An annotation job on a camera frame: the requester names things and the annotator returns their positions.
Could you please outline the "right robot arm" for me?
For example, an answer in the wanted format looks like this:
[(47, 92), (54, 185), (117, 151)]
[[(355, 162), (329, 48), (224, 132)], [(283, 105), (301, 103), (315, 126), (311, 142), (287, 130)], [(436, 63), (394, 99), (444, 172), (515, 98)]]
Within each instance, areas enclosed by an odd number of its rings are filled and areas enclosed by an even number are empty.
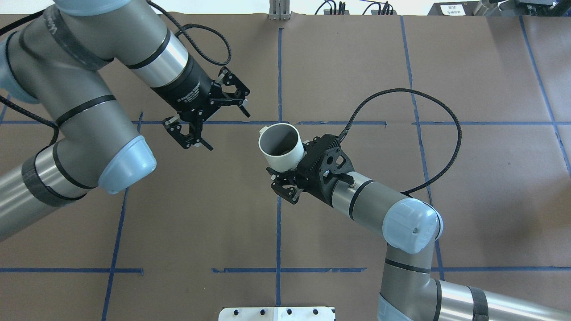
[(294, 127), (260, 134), (259, 148), (275, 177), (273, 189), (297, 203), (307, 192), (387, 243), (380, 321), (568, 321), (570, 313), (430, 275), (444, 222), (434, 207), (354, 170), (336, 136), (303, 144)]

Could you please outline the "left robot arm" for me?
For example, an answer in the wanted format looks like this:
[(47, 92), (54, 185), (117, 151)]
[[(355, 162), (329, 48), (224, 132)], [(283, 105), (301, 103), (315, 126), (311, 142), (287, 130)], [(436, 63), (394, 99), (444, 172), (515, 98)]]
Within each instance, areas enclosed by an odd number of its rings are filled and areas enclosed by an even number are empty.
[(1, 240), (100, 187), (118, 193), (157, 165), (99, 71), (120, 61), (176, 115), (162, 124), (185, 149), (221, 107), (245, 109), (250, 89), (220, 66), (212, 79), (181, 43), (180, 25), (150, 0), (56, 0), (2, 27), (1, 103), (52, 128), (49, 144), (1, 177)]

